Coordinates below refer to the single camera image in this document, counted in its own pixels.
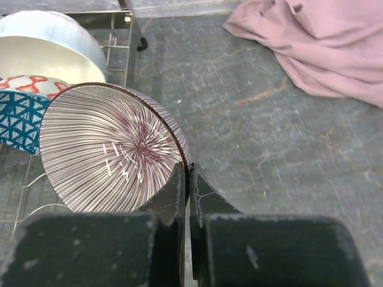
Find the blue triangle patterned bowl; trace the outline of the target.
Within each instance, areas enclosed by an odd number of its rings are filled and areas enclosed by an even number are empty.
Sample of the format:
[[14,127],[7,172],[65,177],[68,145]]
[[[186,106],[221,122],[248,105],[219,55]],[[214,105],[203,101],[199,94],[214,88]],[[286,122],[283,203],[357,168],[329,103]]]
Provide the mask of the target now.
[[1,90],[1,142],[29,154],[39,153],[39,127],[51,99]]

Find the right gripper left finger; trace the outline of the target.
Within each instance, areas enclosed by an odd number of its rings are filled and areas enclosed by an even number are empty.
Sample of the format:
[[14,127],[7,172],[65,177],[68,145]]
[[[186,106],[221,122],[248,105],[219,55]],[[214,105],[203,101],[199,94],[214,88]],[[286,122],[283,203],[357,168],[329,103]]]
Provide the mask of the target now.
[[186,171],[132,213],[41,213],[20,226],[2,286],[183,286]]

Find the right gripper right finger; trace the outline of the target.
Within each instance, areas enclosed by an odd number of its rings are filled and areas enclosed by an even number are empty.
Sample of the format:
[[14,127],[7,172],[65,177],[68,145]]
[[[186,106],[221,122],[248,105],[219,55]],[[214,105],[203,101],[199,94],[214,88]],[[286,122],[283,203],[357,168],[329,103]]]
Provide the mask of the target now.
[[328,216],[240,212],[190,171],[193,278],[199,286],[369,286],[351,233]]

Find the red patterned bowl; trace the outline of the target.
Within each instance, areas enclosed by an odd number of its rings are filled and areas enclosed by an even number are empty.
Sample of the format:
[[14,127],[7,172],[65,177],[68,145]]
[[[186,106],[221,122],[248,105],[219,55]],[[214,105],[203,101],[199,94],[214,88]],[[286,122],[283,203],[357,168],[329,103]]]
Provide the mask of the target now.
[[53,99],[70,84],[57,78],[40,75],[16,75],[1,80],[1,91],[31,93]]

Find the stainless steel dish rack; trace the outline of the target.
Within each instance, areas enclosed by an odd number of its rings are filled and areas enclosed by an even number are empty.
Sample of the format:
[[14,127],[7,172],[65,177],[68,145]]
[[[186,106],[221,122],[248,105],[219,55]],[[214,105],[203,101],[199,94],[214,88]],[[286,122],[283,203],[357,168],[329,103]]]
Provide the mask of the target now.
[[[137,48],[147,48],[129,1],[119,9],[73,11],[66,15],[79,22],[98,41],[107,58],[108,82],[133,86]],[[1,244],[14,236],[24,219],[68,209],[52,190],[38,154],[30,155],[1,145]]]

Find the plain white bowl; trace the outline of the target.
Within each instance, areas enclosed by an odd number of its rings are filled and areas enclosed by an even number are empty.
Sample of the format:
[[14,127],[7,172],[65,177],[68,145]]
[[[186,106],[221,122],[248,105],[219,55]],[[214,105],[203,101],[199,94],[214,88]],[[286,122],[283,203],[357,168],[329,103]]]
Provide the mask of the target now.
[[1,19],[1,77],[40,75],[68,84],[106,82],[97,40],[72,18],[53,11],[19,11]]

